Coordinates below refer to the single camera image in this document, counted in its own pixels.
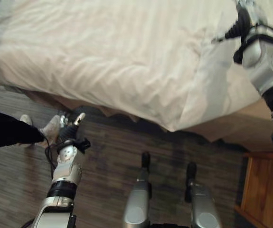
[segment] white duvet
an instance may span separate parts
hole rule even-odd
[[[1,0],[0,83],[184,129],[259,98],[238,40],[210,44],[236,17],[231,0]]]

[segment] floor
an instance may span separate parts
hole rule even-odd
[[[133,123],[124,116],[107,118],[94,108],[83,111],[87,117],[79,134],[87,137],[92,147],[85,156],[83,179],[75,199],[76,227],[121,227],[125,202],[144,151],[151,153],[153,222],[190,225],[184,181],[186,165],[194,161],[198,164],[198,182],[211,188],[224,228],[252,227],[233,209],[241,200],[245,178],[242,148],[208,143],[190,133],[165,133],[147,121]],[[3,87],[0,112],[16,118],[29,114],[36,127],[43,127],[59,113]],[[33,218],[49,185],[43,149],[0,148],[0,228],[17,228]]]

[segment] bed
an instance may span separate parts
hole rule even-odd
[[[273,0],[258,3],[273,25]],[[0,85],[271,148],[270,112],[232,61],[238,42],[210,42],[236,17],[231,0],[0,0]]]

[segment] robotic hand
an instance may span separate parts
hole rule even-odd
[[[236,0],[238,20],[224,35],[212,43],[230,38],[241,38],[241,47],[234,54],[234,62],[249,70],[249,78],[272,111],[273,119],[273,37],[266,33],[273,28],[254,0]]]
[[[63,142],[57,148],[57,166],[52,184],[36,218],[30,222],[32,228],[75,227],[74,198],[82,176],[85,150],[90,147],[87,139],[76,140],[76,132],[84,117],[85,114],[81,113],[71,126],[65,127],[59,134]]]

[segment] wooden drawer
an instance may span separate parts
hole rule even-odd
[[[273,228],[273,153],[249,155],[243,200],[236,210],[258,228]]]

